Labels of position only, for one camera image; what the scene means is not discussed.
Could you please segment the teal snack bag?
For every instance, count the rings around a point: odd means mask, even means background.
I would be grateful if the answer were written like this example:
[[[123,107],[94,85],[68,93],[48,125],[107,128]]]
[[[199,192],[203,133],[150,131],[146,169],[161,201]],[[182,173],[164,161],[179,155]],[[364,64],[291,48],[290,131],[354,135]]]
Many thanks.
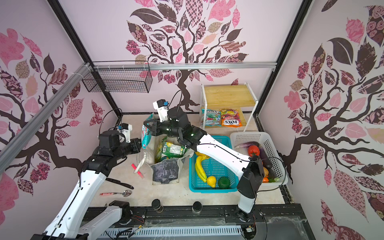
[[[141,141],[142,141],[142,149],[146,149],[148,144],[150,143],[152,135],[149,129],[143,125],[141,131]]]

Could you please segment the green yellow snack bag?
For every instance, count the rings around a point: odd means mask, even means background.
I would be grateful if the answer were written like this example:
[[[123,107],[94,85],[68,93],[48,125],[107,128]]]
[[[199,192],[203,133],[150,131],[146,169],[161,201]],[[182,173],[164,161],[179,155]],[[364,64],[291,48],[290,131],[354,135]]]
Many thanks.
[[[171,142],[165,142],[162,148],[162,154],[168,158],[181,158],[184,156],[186,148],[184,146],[175,145]]]
[[[167,143],[167,139],[168,139],[167,136],[163,137],[163,138],[160,140],[160,142],[159,142],[159,144],[158,144],[158,146],[157,146],[157,148],[156,148],[156,152],[155,152],[155,163],[156,163],[156,164],[159,163],[159,162],[161,162],[161,161],[162,161],[162,158],[165,156],[165,155],[163,154],[163,148],[164,148],[164,144]]]

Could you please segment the cream canvas grocery bag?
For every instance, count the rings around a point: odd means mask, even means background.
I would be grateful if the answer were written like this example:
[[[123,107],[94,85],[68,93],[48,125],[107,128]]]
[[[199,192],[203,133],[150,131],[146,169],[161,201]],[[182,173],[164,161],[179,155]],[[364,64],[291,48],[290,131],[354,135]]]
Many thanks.
[[[147,120],[159,119],[159,117],[151,114],[146,118]],[[191,149],[187,149],[183,157],[181,158],[168,158],[164,156],[162,161],[155,163],[155,152],[160,140],[167,135],[152,136],[150,143],[146,149],[142,149],[141,159],[138,160],[137,167],[139,170],[142,166],[149,166],[152,170],[153,185],[165,185],[175,184],[179,182],[181,169],[186,159],[193,156],[194,152]],[[168,137],[167,142],[171,142],[175,145],[181,146],[176,138]]]

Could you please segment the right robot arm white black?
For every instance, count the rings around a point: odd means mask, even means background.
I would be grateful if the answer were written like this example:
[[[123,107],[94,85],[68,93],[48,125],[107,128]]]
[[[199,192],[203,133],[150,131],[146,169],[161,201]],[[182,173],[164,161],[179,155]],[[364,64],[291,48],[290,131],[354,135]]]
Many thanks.
[[[152,136],[176,138],[182,146],[213,158],[236,174],[239,179],[237,190],[241,194],[236,215],[240,221],[248,222],[265,177],[260,158],[242,155],[219,143],[205,130],[193,126],[187,114],[177,107],[158,113],[158,119],[144,121]]]

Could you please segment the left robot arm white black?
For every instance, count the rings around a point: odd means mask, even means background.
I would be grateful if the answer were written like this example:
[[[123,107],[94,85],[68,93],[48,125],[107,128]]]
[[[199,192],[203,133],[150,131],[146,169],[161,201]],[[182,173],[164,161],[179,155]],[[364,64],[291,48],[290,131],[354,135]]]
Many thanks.
[[[112,169],[122,158],[140,152],[141,140],[132,139],[131,130],[131,125],[123,124],[99,135],[99,146],[84,162],[79,181],[66,203],[43,233],[32,236],[33,240],[96,240],[120,220],[131,220],[130,204],[118,201],[82,225],[93,198]]]

